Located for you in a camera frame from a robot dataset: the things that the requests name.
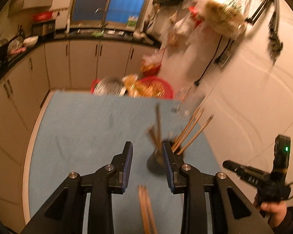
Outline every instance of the faucet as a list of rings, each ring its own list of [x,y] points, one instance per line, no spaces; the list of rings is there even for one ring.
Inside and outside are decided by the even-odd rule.
[[[107,22],[105,21],[105,10],[102,9],[102,8],[98,8],[95,12],[95,14],[97,14],[99,11],[103,11],[103,22],[102,22],[102,25],[101,25],[101,30],[104,31],[105,30],[105,27],[107,25]]]

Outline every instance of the silver bolt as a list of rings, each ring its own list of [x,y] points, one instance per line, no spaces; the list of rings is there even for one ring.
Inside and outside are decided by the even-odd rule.
[[[225,179],[227,177],[227,175],[225,173],[218,173],[217,176],[220,179]]]
[[[191,165],[189,165],[189,164],[184,164],[184,165],[182,166],[182,169],[184,169],[185,171],[189,171],[189,170],[191,170]]]
[[[107,171],[112,171],[114,169],[114,166],[112,164],[107,164],[105,167],[104,167]]]
[[[69,178],[76,178],[78,176],[77,172],[71,172],[69,175]]]

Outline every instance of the pair of chopsticks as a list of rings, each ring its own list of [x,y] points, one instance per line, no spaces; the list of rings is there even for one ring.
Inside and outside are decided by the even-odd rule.
[[[160,114],[160,105],[157,104],[155,107],[155,114],[156,114],[156,126],[157,126],[157,135],[155,133],[155,127],[150,126],[148,128],[149,135],[151,136],[152,142],[156,147],[156,153],[158,150],[161,151],[162,149],[162,121],[161,121],[161,114]]]
[[[181,134],[178,136],[177,140],[174,142],[172,146],[172,152],[175,153],[177,149],[181,146],[181,144],[185,141],[185,139],[188,137],[188,135],[191,133],[195,125],[198,123],[199,119],[201,118],[205,108],[202,108],[200,111],[201,105],[198,106],[198,108],[195,110],[194,114],[192,115],[191,119],[189,120],[188,124],[184,128],[184,130],[181,132]],[[214,115],[211,115],[207,122],[201,127],[201,129],[196,133],[196,135],[184,146],[180,149],[180,151],[177,153],[178,155],[181,155],[190,145],[191,143],[200,135],[200,133],[203,132],[203,130],[207,127],[207,125],[211,122]]]
[[[141,209],[141,217],[142,224],[144,229],[144,234],[158,234],[154,215],[151,206],[151,200],[149,197],[149,193],[146,187],[139,186],[138,187],[139,201],[140,201],[140,209]]]

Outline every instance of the window frame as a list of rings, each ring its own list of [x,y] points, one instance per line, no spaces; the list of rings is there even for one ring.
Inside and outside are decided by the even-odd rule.
[[[71,7],[71,27],[80,27],[80,28],[100,28],[103,23],[107,23],[106,28],[116,28],[116,29],[126,29],[126,25],[124,23],[114,22],[114,21],[106,21],[106,15],[107,11],[110,5],[111,0],[106,1],[105,9],[103,12],[103,18],[102,20],[81,20],[81,21],[72,21],[73,14],[75,10],[76,0],[73,0],[72,7]],[[138,18],[137,26],[135,29],[140,29],[142,27],[143,19],[145,17],[146,10],[148,8],[148,5],[150,3],[150,0],[144,0],[143,6],[141,8],[141,12]]]

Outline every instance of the table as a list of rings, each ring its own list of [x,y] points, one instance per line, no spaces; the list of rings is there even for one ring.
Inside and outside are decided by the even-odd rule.
[[[160,103],[163,138],[168,138],[171,131],[180,134],[188,121],[172,111],[175,101],[56,92],[42,118],[31,157],[30,216],[71,171],[81,176],[94,173],[121,153],[126,141],[131,141],[133,159],[128,188],[123,195],[112,195],[115,233],[143,233],[140,184],[149,190],[158,232],[180,233],[182,196],[170,192],[165,176],[154,175],[146,167],[154,151],[146,130],[155,123],[156,103]],[[189,138],[198,130],[197,125]],[[187,149],[184,160],[203,173],[214,175],[220,171],[203,134]],[[85,214],[84,233],[87,220]]]

